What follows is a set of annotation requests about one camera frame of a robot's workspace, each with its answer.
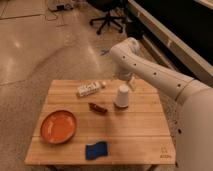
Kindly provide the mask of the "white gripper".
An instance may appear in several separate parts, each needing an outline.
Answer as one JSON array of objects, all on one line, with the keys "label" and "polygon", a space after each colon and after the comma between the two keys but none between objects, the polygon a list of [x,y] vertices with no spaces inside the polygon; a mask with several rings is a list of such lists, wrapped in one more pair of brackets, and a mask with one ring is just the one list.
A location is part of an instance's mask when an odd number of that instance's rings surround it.
[{"label": "white gripper", "polygon": [[115,70],[115,75],[118,79],[122,81],[128,81],[128,86],[132,91],[136,90],[135,78],[133,77],[133,73],[125,70],[123,68],[117,68]]}]

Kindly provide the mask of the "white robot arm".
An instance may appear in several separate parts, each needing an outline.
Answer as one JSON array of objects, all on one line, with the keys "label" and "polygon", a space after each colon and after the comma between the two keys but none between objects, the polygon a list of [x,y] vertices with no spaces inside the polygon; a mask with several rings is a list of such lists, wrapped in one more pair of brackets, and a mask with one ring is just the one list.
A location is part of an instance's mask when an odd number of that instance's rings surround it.
[{"label": "white robot arm", "polygon": [[213,171],[213,87],[139,57],[139,49],[132,37],[111,47],[117,77],[136,74],[179,105],[175,171]]}]

